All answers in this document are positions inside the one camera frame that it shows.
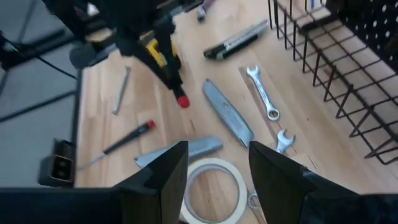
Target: wooden table surface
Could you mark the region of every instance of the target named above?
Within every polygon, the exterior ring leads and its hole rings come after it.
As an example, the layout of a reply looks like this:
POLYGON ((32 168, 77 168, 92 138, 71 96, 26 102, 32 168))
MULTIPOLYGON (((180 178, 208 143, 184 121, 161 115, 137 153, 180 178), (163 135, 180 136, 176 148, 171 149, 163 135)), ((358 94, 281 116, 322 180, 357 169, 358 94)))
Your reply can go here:
MULTIPOLYGON (((248 151, 228 132, 201 92, 204 80, 209 78, 250 125, 254 140, 275 147, 276 133, 288 129, 287 135, 295 134, 296 142, 287 155, 318 174, 359 193, 396 192, 397 165, 383 166, 376 159, 363 159, 369 149, 359 138, 348 137, 349 124, 334 118, 336 107, 322 101, 323 92, 312 87, 312 76, 302 74, 300 65, 292 60, 292 52, 284 50, 274 31, 269 30, 256 43, 224 62, 203 57, 203 49, 267 19, 267 7, 263 0, 218 0, 202 25, 196 20, 196 11, 175 17, 177 30, 173 38, 182 59, 183 87, 191 101, 186 110, 180 109, 172 92, 134 58, 122 59, 119 52, 114 52, 108 60, 86 69, 81 96, 79 165, 149 119, 157 127, 78 172, 76 185, 111 187, 139 170, 134 163, 136 156, 179 139, 214 135, 222 140, 224 148, 208 157, 219 157, 235 165, 251 194, 248 151), (261 68, 262 82, 280 110, 278 122, 267 120, 257 91, 243 73, 253 65, 261 68), (113 102, 125 66, 130 66, 132 72, 121 110, 115 116, 113 102)), ((191 189, 192 204, 199 216, 221 221, 232 212, 236 191, 228 175, 207 172, 199 176, 191 189)), ((239 222, 265 223, 262 213, 249 207, 239 222)))

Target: silver utility knife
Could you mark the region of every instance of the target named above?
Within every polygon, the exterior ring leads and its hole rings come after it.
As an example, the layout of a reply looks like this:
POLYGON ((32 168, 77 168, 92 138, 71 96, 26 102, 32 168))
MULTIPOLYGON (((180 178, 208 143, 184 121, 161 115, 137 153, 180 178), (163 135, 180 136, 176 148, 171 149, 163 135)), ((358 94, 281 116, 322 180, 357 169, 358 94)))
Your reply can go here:
MULTIPOLYGON (((165 151, 169 150, 171 146, 164 147, 155 152, 134 158, 134 162, 141 168, 144 168, 150 162, 154 161, 165 151)), ((223 147, 223 143, 214 136, 205 136, 194 140, 188 140, 188 160, 196 159, 200 156, 205 156, 215 152, 223 147)))
POLYGON ((244 147, 249 147, 254 134, 236 108, 209 79, 203 84, 202 92, 234 137, 244 147))

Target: screwdriver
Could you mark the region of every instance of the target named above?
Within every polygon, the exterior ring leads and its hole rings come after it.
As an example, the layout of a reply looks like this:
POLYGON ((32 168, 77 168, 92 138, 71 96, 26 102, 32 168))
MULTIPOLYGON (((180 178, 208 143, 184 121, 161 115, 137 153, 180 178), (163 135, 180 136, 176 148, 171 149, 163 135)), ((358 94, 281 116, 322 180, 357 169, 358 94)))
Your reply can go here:
POLYGON ((130 132, 128 135, 124 136, 118 142, 114 143, 112 146, 105 149, 100 155, 95 157, 93 160, 91 160, 90 162, 86 163, 85 165, 79 167, 78 170, 87 169, 89 166, 93 165, 95 162, 101 160, 102 158, 109 155, 113 151, 119 149, 121 146, 127 144, 128 142, 132 141, 135 138, 138 138, 141 134, 148 132, 149 130, 151 130, 154 127, 155 127, 155 123, 153 120, 146 122, 145 124, 139 126, 135 130, 130 132))

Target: tape roll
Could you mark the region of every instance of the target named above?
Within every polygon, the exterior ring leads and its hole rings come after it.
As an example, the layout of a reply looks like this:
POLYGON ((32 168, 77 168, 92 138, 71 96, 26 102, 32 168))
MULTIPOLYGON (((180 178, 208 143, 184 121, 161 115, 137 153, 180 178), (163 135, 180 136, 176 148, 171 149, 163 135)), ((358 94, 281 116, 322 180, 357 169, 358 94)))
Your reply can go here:
POLYGON ((201 159, 189 166, 187 188, 185 191, 184 199, 182 201, 182 208, 181 208, 182 216, 189 224, 215 223, 199 217, 193 210, 189 197, 190 195, 189 190, 195 178, 202 172, 208 170, 222 170, 227 174, 231 175, 236 184, 238 185, 238 203, 236 204, 233 213, 227 219, 217 224, 237 223, 238 220, 243 215, 244 210, 246 209, 246 204, 248 202, 248 190, 246 188, 244 179, 241 173, 238 171, 238 169, 229 162, 217 158, 201 159))

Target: wrench ring end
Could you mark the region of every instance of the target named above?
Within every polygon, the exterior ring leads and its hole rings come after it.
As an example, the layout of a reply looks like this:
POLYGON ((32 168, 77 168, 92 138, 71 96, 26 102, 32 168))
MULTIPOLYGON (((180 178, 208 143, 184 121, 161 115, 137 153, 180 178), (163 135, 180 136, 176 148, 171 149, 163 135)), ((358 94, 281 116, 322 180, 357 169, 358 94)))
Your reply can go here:
POLYGON ((257 205, 254 205, 253 202, 252 202, 252 200, 253 200, 254 197, 257 197, 257 198, 258 198, 257 194, 251 194, 251 195, 249 195, 249 198, 248 198, 248 206, 249 206, 251 209, 253 209, 253 210, 258 210, 259 207, 257 207, 257 205))
POLYGON ((277 121, 280 118, 280 112, 277 109, 269 110, 267 111, 267 116, 271 121, 277 121))

